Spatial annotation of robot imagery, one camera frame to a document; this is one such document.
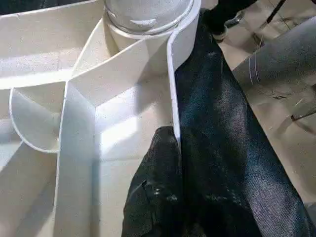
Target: curved white panel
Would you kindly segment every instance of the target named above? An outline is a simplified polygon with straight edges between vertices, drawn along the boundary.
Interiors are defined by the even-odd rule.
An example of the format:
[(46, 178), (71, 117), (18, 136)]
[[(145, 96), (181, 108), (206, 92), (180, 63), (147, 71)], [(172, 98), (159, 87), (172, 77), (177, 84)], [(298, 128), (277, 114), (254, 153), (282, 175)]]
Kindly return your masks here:
[(59, 151), (59, 127), (63, 106), (64, 82), (13, 88), (10, 115), (21, 139), (35, 150)]

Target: floor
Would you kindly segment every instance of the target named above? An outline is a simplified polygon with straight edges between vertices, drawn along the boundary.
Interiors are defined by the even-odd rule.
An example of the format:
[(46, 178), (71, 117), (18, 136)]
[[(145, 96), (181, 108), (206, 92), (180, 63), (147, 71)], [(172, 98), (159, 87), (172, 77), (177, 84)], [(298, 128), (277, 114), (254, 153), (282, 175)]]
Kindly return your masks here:
[[(311, 0), (287, 0), (272, 23), (258, 32), (260, 25), (269, 17), (279, 0), (259, 0), (245, 12), (242, 22), (229, 29), (226, 39), (220, 44), (225, 58), (233, 70), (258, 49), (263, 41), (272, 40), (287, 32), (305, 19), (316, 15), (316, 5)], [(202, 0), (202, 7), (212, 9), (217, 0)], [(258, 39), (252, 37), (256, 32)]]
[[(264, 30), (259, 26), (268, 18), (279, 0), (260, 0), (249, 7), (241, 23), (228, 31), (220, 43), (226, 61), (233, 70), (260, 44), (273, 40), (316, 16), (316, 5), (311, 0), (287, 0), (272, 23)], [(213, 8), (217, 0), (202, 0), (202, 7)], [(282, 162), (294, 187), (308, 206), (316, 202), (316, 115), (293, 123), (289, 116), (293, 108), (282, 101), (258, 103), (257, 92), (245, 92), (248, 102)]]

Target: black jeans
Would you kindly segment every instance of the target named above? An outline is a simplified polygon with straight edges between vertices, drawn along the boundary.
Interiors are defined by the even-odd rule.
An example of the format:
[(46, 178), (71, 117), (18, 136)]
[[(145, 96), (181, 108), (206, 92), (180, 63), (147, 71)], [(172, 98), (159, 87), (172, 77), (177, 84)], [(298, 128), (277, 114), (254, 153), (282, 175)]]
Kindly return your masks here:
[(236, 14), (254, 4), (257, 0), (218, 0), (215, 8), (204, 14), (210, 31), (221, 33), (226, 21), (233, 19)]

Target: white cardboard model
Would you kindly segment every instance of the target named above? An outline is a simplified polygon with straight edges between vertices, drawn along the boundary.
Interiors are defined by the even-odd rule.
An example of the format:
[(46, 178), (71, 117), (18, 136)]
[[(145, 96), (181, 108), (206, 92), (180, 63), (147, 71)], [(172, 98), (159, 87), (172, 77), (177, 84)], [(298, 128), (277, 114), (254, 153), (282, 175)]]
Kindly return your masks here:
[(1, 237), (120, 236), (155, 130), (180, 141), (174, 71), (199, 8), (154, 36), (117, 28), (101, 0), (0, 17)]

